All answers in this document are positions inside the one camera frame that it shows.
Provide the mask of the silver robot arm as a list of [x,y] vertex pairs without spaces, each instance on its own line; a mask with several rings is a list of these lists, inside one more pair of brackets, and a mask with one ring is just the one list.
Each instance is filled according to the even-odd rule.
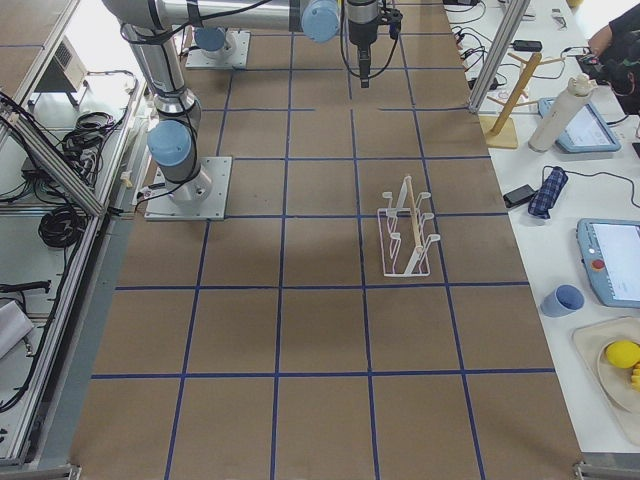
[[197,158],[200,104],[186,86],[174,36],[188,27],[225,33],[229,28],[301,32],[317,43],[334,36],[357,49],[356,77],[372,78],[371,47],[385,22],[383,1],[108,1],[154,95],[160,122],[148,146],[160,167],[165,193],[179,200],[209,187]]

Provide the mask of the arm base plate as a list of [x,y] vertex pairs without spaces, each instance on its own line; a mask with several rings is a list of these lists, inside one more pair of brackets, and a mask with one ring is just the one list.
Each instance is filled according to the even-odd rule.
[[201,28],[187,54],[187,69],[244,70],[251,34],[245,30]]
[[231,157],[201,157],[200,172],[190,182],[169,194],[168,183],[151,194],[146,203],[147,221],[223,220],[230,183]]

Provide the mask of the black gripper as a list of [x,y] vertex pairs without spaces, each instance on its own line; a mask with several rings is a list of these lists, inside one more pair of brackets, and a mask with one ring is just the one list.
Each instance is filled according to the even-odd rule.
[[370,86],[371,48],[376,40],[376,1],[347,0],[349,40],[357,48],[358,78],[362,88]]

